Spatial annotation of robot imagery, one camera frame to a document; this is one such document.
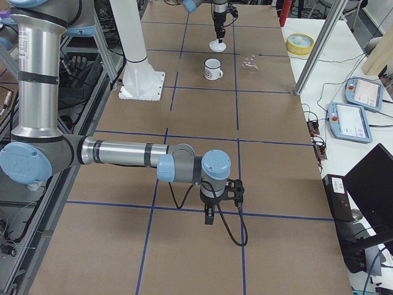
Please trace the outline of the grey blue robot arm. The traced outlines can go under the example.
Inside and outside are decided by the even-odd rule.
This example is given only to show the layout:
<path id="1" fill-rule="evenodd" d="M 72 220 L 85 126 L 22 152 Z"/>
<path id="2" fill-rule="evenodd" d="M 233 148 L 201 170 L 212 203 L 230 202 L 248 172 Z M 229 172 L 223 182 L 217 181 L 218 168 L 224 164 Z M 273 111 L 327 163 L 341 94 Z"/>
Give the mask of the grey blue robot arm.
<path id="1" fill-rule="evenodd" d="M 193 13 L 204 3 L 210 3 L 212 19 L 215 25 L 223 26 L 227 19 L 228 1 L 225 0 L 183 0 L 182 6 L 188 13 Z"/>

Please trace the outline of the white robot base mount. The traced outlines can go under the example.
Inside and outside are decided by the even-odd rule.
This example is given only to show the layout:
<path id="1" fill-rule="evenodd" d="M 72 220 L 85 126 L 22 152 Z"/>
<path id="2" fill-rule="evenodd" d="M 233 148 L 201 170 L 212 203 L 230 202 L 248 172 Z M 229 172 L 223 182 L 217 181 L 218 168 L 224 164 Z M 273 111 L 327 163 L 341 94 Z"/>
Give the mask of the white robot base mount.
<path id="1" fill-rule="evenodd" d="M 119 98 L 159 101 L 165 73 L 149 63 L 137 2 L 114 0 L 110 4 L 126 59 Z"/>

